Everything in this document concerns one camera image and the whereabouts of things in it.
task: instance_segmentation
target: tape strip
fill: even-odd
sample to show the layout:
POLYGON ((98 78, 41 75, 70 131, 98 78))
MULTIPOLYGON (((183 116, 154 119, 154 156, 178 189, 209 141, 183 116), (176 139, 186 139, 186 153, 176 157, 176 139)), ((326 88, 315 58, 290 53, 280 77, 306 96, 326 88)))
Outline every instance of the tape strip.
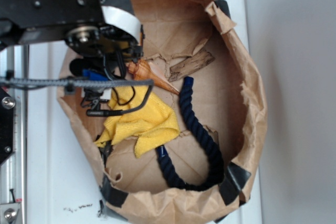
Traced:
POLYGON ((225 205, 230 205, 240 194, 251 173, 230 162, 225 170, 224 181, 219 187, 225 205))
POLYGON ((104 176, 103 185, 100 188, 100 192, 104 199, 115 207, 122 207, 128 196, 128 193, 112 187, 106 175, 104 176))
POLYGON ((229 6, 225 0, 215 0, 215 4, 226 16, 231 18, 229 6))
MULTIPOLYGON (((239 207, 241 207, 242 205, 244 205, 246 202, 245 201, 239 201, 239 207)), ((214 220, 214 223, 219 223, 219 222, 221 222, 222 220, 224 220, 225 218, 226 218, 226 216, 223 216, 223 217, 221 217, 221 218, 219 218, 219 219, 217 219, 217 220, 214 220)))
POLYGON ((98 213, 98 217, 101 217, 101 215, 107 215, 114 219, 128 222, 128 219, 126 219, 124 216, 121 216, 116 211, 113 211, 112 209, 108 208, 102 200, 100 200, 99 203, 100 203, 100 211, 98 213))

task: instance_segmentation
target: yellow microfiber towel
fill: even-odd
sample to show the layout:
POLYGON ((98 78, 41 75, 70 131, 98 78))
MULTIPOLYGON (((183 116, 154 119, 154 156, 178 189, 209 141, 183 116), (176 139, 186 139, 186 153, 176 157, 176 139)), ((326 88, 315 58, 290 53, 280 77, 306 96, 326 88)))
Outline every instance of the yellow microfiber towel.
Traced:
MULTIPOLYGON (((113 93, 109 107, 113 110, 126 110, 138 106, 144 98, 147 87, 136 86, 134 89, 135 97, 126 105, 118 105, 117 96, 113 93)), ((116 91, 121 104, 133 96, 131 87, 118 87, 116 91)), ((104 126, 105 130, 95 142, 98 147, 104 147, 109 140, 112 140, 114 145, 126 137, 138 136, 134 147, 137 158, 180 134, 174 110, 153 92, 142 109, 121 116, 110 116, 105 120, 104 126)))

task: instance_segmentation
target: navy blue rope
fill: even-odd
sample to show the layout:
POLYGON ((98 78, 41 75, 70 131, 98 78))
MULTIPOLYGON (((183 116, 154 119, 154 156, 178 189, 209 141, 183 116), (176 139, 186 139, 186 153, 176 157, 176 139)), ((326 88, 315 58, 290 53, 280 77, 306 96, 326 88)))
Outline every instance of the navy blue rope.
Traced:
POLYGON ((196 140, 200 146, 204 149, 206 155, 208 156, 209 172, 208 177, 205 182, 199 186, 191 185, 183 181, 175 171, 175 167, 170 159, 164 145, 156 148, 158 152, 158 161, 160 169, 163 173, 163 177, 166 179, 170 187, 177 187, 179 189, 194 190, 194 191, 204 191, 210 187, 219 184, 224 179, 224 162, 222 159, 221 151, 218 145, 214 142, 208 132, 199 123, 193 107, 191 104, 192 94, 193 94, 193 83, 194 79, 191 77, 186 77, 184 79, 183 88, 180 93, 180 109, 183 120, 186 124, 188 130, 190 130, 196 137, 196 140))

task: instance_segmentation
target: white surface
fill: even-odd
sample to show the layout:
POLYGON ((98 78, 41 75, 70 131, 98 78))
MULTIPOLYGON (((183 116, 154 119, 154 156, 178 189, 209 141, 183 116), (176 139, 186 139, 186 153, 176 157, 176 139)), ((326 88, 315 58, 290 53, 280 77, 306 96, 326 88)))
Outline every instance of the white surface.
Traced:
MULTIPOLYGON (((227 1, 238 24, 236 30, 247 46, 244 0, 227 1)), ((57 78, 65 52, 63 42, 31 46, 30 77, 57 78)), ((31 91, 28 115, 28 223, 124 223, 97 217, 101 195, 69 120, 56 101, 56 89, 31 91)), ((262 223, 258 176, 251 201, 221 223, 262 223)))
POLYGON ((264 224, 336 223, 336 0, 246 0, 269 130, 264 224))
POLYGON ((140 42, 141 23, 138 18, 113 6, 102 6, 101 8, 107 24, 126 31, 132 35, 138 43, 140 42))

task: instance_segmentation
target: black wire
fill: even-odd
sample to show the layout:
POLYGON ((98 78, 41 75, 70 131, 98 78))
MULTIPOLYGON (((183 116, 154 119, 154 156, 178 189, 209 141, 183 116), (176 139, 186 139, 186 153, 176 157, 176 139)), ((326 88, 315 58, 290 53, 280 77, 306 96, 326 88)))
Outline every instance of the black wire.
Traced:
POLYGON ((124 59, 122 56, 122 52, 118 49, 116 50, 115 54, 117 55, 117 63, 118 63, 118 67, 120 70, 120 78, 125 79, 127 71, 126 71, 126 65, 124 63, 124 59))
POLYGON ((128 100, 128 101, 125 102, 125 103, 121 103, 121 102, 120 102, 120 99, 119 99, 119 95, 118 95, 117 90, 116 90, 115 88, 112 88, 113 91, 114 91, 115 94, 116 94, 115 96, 117 97, 117 103, 118 103, 118 105, 120 105, 120 106, 124 106, 124 105, 129 104, 129 103, 133 100, 133 98, 135 97, 136 92, 135 92, 135 88, 134 88, 133 86, 131 86, 131 88, 132 88, 132 90, 133 90, 133 96, 131 97, 130 100, 128 100))
MULTIPOLYGON (((106 76, 107 76, 110 80, 115 79, 115 78, 118 78, 118 79, 125 79, 125 76, 126 76, 126 72, 127 72, 127 71, 126 71, 126 65, 125 65, 125 63, 124 63, 124 61, 123 61, 122 52, 121 52, 119 49, 117 49, 115 54, 116 54, 116 56, 117 56, 117 63, 118 63, 118 67, 119 67, 119 70, 120 70, 120 76, 117 77, 117 76, 113 75, 112 72, 111 72, 111 70, 108 69, 108 61, 107 61, 107 55, 106 55, 106 54, 103 55, 103 68, 104 68, 104 72, 105 72, 106 76)), ((113 91, 114 91, 115 94, 116 94, 116 97, 117 97, 117 103, 118 103, 119 106, 127 105, 127 104, 129 104, 129 103, 134 99, 134 97, 135 97, 135 95, 136 95, 136 91, 135 91, 135 88, 134 88, 133 86, 131 86, 131 88, 132 88, 132 90, 133 90, 133 96, 131 97, 130 100, 128 100, 128 101, 125 102, 125 103, 121 103, 121 102, 120 102, 120 98, 119 98, 119 94, 118 94, 117 90, 116 90, 115 88, 112 88, 113 91)))
POLYGON ((103 69, 104 69, 104 73, 106 75, 107 78, 109 78, 111 81, 115 80, 114 75, 111 73, 111 70, 108 68, 108 63, 107 63, 107 55, 104 54, 103 55, 103 69))

